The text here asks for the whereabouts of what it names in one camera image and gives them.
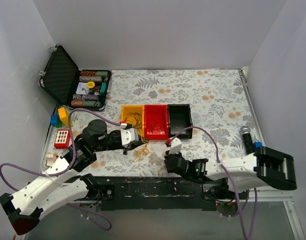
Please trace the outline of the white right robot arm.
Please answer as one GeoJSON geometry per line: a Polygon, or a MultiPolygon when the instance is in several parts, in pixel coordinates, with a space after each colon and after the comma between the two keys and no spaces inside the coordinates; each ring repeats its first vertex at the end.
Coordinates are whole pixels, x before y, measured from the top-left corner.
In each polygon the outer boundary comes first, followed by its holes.
{"type": "Polygon", "coordinates": [[[221,160],[185,160],[180,152],[166,152],[164,163],[168,173],[180,175],[187,181],[204,184],[227,178],[219,185],[219,194],[232,198],[237,192],[270,186],[277,190],[297,189],[294,158],[286,153],[262,146],[254,153],[221,160]]]}

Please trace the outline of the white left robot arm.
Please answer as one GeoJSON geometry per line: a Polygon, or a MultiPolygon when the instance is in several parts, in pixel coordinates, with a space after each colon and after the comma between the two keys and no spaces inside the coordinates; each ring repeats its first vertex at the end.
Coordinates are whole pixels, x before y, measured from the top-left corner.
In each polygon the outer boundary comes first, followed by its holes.
{"type": "Polygon", "coordinates": [[[122,150],[124,154],[143,145],[143,137],[129,123],[107,131],[107,124],[92,120],[56,160],[36,179],[12,194],[0,196],[0,204],[13,229],[24,235],[57,208],[78,199],[94,200],[100,187],[92,174],[80,173],[97,159],[97,152],[122,150]]]}

